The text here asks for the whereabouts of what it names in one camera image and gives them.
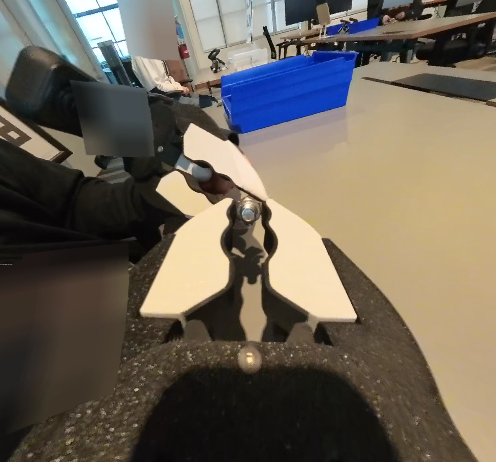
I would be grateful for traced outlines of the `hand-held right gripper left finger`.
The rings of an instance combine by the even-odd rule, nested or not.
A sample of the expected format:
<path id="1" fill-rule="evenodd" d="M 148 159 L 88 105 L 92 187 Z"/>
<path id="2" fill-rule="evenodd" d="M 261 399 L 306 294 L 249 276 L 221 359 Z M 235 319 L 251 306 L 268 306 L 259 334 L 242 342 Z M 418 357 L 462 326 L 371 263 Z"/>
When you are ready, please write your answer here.
<path id="1" fill-rule="evenodd" d="M 140 307 L 140 316 L 186 320 L 226 291 L 234 266 L 225 237 L 234 200 L 225 198 L 179 228 Z"/>

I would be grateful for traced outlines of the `silver metal bolt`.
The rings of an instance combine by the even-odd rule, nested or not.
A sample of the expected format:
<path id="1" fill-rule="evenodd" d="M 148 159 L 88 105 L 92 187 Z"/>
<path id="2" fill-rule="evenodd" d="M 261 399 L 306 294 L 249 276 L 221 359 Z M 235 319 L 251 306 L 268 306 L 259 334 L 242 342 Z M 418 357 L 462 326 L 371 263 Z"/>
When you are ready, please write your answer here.
<path id="1" fill-rule="evenodd" d="M 262 215 L 262 202 L 246 196 L 235 202 L 235 220 L 247 226 L 257 222 Z"/>

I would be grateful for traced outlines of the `long wooden table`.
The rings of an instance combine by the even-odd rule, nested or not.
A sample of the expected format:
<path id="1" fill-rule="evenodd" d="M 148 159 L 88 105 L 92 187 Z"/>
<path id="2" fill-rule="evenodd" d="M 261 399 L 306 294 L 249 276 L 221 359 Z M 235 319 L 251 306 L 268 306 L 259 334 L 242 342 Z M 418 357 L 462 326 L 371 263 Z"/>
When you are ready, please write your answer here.
<path id="1" fill-rule="evenodd" d="M 339 33 L 319 38 L 318 30 L 282 37 L 281 44 L 305 49 L 352 51 L 360 54 L 358 66 L 371 56 L 387 61 L 394 55 L 409 63 L 413 57 L 429 66 L 452 67 L 459 62 L 487 55 L 495 29 L 495 12 L 447 18 L 405 21 L 377 26 L 359 33 Z"/>

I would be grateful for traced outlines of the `white tablet stand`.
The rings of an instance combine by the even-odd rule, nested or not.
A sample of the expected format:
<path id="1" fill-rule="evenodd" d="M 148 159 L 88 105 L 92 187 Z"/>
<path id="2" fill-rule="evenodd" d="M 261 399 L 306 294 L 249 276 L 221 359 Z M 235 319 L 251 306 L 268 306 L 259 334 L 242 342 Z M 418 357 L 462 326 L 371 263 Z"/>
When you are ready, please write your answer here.
<path id="1" fill-rule="evenodd" d="M 326 31 L 328 26 L 330 25 L 330 10 L 329 5 L 324 2 L 316 6 L 316 14 L 319 22 L 319 39 L 322 39 L 326 36 Z"/>

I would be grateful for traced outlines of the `small blue plastic bin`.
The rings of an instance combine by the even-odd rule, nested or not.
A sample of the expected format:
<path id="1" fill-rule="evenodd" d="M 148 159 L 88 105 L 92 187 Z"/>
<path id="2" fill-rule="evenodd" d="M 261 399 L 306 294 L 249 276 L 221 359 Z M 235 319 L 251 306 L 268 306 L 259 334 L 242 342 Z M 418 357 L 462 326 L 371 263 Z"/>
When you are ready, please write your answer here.
<path id="1" fill-rule="evenodd" d="M 331 25 L 326 28 L 327 36 L 335 36 L 338 34 L 356 34 L 363 31 L 368 31 L 378 27 L 380 17 L 366 20 L 341 20 L 339 24 Z"/>

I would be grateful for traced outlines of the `clear plastic storage box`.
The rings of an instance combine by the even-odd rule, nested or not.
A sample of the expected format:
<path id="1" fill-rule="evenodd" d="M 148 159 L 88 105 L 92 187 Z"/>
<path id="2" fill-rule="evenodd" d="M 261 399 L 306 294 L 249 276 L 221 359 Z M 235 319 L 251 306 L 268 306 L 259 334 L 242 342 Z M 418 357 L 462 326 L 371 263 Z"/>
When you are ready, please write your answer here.
<path id="1" fill-rule="evenodd" d="M 228 53 L 228 69 L 239 72 L 248 68 L 262 66 L 268 62 L 268 51 L 256 45 L 232 50 Z"/>

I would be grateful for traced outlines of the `red fire extinguisher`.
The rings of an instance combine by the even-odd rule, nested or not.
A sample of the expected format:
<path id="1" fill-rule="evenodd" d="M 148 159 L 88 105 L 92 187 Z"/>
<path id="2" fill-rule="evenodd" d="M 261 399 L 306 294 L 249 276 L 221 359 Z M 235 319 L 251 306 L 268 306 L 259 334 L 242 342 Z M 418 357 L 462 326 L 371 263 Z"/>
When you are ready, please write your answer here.
<path id="1" fill-rule="evenodd" d="M 179 54 L 182 60 L 186 60 L 190 57 L 189 49 L 184 37 L 183 27 L 179 22 L 178 16 L 175 16 L 175 27 L 176 27 L 177 45 L 178 45 Z"/>

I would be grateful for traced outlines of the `person's left forearm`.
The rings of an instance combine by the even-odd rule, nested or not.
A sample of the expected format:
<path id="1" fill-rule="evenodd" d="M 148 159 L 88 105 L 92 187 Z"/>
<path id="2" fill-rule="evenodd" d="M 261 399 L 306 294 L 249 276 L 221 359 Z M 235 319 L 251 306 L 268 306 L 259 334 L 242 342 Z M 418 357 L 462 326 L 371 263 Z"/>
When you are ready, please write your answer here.
<path id="1" fill-rule="evenodd" d="M 112 184 L 1 140 L 1 258 L 135 239 L 136 261 L 187 222 L 156 192 L 158 158 L 123 162 L 133 176 Z"/>

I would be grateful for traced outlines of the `black table mat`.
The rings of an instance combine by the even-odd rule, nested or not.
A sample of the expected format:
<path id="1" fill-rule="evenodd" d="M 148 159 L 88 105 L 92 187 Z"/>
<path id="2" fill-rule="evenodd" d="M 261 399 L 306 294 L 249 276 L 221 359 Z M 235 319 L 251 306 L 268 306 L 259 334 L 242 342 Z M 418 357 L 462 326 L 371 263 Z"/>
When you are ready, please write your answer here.
<path id="1" fill-rule="evenodd" d="M 392 83 L 403 87 L 484 102 L 495 99 L 494 81 L 422 73 L 395 80 Z"/>

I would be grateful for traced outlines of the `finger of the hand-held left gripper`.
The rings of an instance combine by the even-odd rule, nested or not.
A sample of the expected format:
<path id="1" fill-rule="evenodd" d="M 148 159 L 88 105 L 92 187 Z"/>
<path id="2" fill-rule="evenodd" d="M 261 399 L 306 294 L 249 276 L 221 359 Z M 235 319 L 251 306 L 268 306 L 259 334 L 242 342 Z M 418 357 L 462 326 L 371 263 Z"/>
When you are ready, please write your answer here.
<path id="1" fill-rule="evenodd" d="M 175 169 L 191 174 L 199 182 L 216 173 L 259 201 L 269 197 L 258 173 L 236 145 L 195 124 L 189 124 L 183 135 L 183 152 Z"/>
<path id="2" fill-rule="evenodd" d="M 214 207 L 226 207 L 231 213 L 233 200 L 224 198 L 213 204 L 206 193 L 195 189 L 195 179 L 188 173 L 173 170 L 163 176 L 156 186 L 155 192 L 160 199 L 187 218 L 196 217 Z"/>

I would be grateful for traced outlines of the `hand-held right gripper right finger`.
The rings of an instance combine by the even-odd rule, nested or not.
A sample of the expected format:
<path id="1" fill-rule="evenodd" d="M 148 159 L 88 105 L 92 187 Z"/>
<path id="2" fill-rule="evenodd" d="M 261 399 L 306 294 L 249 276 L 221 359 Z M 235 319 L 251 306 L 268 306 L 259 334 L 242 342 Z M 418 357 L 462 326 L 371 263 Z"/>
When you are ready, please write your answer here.
<path id="1" fill-rule="evenodd" d="M 356 322 L 357 313 L 321 235 L 273 199 L 262 207 L 266 293 L 308 323 Z"/>

